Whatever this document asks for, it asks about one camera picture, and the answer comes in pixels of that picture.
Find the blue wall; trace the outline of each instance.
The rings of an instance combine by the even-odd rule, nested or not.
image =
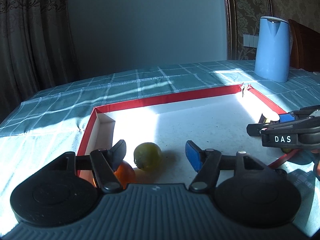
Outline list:
[[[68,0],[82,78],[227,58],[224,0]]]

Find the blue kettle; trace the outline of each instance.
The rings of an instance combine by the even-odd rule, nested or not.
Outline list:
[[[255,74],[275,82],[287,82],[289,65],[289,23],[276,17],[261,17]]]

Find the wooden chair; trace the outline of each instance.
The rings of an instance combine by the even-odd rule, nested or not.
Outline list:
[[[289,19],[293,36],[290,66],[306,71],[320,71],[320,33]]]

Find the curtain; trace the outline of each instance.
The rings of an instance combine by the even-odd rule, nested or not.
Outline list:
[[[39,90],[77,79],[66,0],[0,0],[0,123]]]

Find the orange fruit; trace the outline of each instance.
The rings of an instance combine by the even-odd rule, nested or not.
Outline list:
[[[128,183],[136,182],[136,174],[131,165],[125,161],[122,161],[118,169],[114,172],[114,175],[125,189]]]

